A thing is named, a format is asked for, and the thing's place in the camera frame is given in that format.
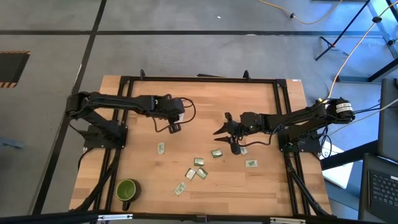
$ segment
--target coffee mug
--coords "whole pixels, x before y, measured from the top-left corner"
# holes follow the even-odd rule
[[[124,179],[116,187],[116,196],[123,202],[123,211],[129,210],[131,202],[141,194],[141,186],[136,180]]]

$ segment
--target floor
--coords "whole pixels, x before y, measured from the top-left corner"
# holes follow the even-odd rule
[[[100,2],[0,0],[0,29],[91,29]],[[320,18],[336,4],[312,0],[270,2],[294,9],[305,21]],[[378,12],[387,6],[383,0],[372,2]],[[99,29],[341,31],[361,6],[360,2],[344,2],[324,21],[306,26],[256,0],[114,0],[108,1]],[[396,21],[390,11],[385,15],[384,23],[396,38]],[[349,30],[365,31],[371,19],[372,15],[365,9]],[[326,38],[334,41],[336,37]],[[337,46],[350,52],[359,38],[344,37]],[[84,35],[0,35],[0,50],[32,51],[18,86],[0,89],[0,105],[4,105],[0,108],[0,136],[25,144],[22,150],[0,148],[1,217],[29,212],[87,41]],[[249,70],[253,78],[301,79],[307,103],[312,104],[317,98],[327,96],[331,81],[345,60],[339,52],[328,52],[314,61],[325,48],[318,36],[99,36],[80,89],[95,91],[103,75],[138,75],[140,69],[149,76],[189,77],[197,73],[241,77],[243,71]],[[392,59],[381,37],[368,37],[341,75],[369,76]],[[380,87],[337,83],[332,96],[350,100],[359,110],[377,104]],[[333,144],[348,150],[375,140],[377,124],[376,115],[343,129],[332,135]],[[76,125],[84,128],[86,124]],[[68,130],[45,213],[67,211],[82,143],[79,135]],[[344,212],[339,214],[353,217]]]

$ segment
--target wooden tabletop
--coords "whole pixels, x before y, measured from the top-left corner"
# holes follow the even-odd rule
[[[120,76],[104,76],[100,92],[116,95]],[[306,106],[300,80],[287,80],[292,111]],[[152,119],[129,112],[129,132],[122,150],[116,184],[122,179],[135,179],[141,196],[131,204],[129,212],[208,214],[208,215],[278,215],[290,216],[289,188],[284,159],[279,151],[277,136],[270,146],[252,145],[248,153],[235,156],[225,142],[216,142],[213,132],[225,122],[224,113],[230,112],[239,121],[245,111],[275,114],[275,98],[271,84],[212,83],[212,82],[134,82],[132,96],[165,95],[186,97],[195,103],[197,115],[182,130],[170,134],[156,133]],[[99,114],[111,119],[113,110],[100,109]],[[193,108],[187,108],[184,120],[191,118]],[[158,120],[158,128],[168,125]],[[268,135],[254,134],[243,143],[267,141]],[[157,144],[165,143],[165,153],[157,154]],[[211,151],[220,148],[223,156],[213,158]],[[81,162],[70,208],[79,206],[98,181],[104,149],[94,149]],[[305,183],[314,198],[328,213],[331,212],[325,181],[318,159],[301,153]],[[205,180],[185,177],[193,166],[194,157],[205,159]],[[256,159],[257,168],[245,167],[245,160]],[[184,181],[186,191],[179,197],[174,189]],[[100,208],[104,208],[108,186],[103,191]],[[300,191],[296,186],[298,210],[303,213]],[[113,212],[122,212],[122,203],[115,194]]]

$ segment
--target laptop keyboard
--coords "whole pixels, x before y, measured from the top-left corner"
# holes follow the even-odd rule
[[[397,209],[398,212],[398,179],[387,174],[370,172],[371,198]]]

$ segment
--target paper money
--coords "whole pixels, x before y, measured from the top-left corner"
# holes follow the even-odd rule
[[[180,194],[182,194],[182,192],[184,192],[184,190],[187,188],[187,185],[184,182],[181,182],[174,190],[174,193],[177,196],[180,196]]]
[[[203,165],[205,165],[205,160],[202,158],[194,158],[193,165],[194,166],[203,166]]]
[[[241,147],[241,154],[245,155],[246,153],[248,153],[248,150],[245,147]]]
[[[164,154],[164,142],[161,142],[157,145],[157,153]]]
[[[207,176],[207,174],[208,174],[208,173],[207,173],[203,168],[199,168],[198,171],[197,171],[197,175],[198,175],[200,178],[202,178],[202,179],[205,179],[206,176]]]
[[[193,176],[195,176],[196,173],[197,173],[196,170],[189,168],[189,170],[185,174],[185,177],[192,180]]]
[[[221,152],[221,149],[216,149],[211,152],[211,155],[213,155],[213,158],[221,157],[223,155],[223,152]]]
[[[251,160],[246,160],[246,167],[258,167],[259,164],[257,163],[257,160],[251,159]]]

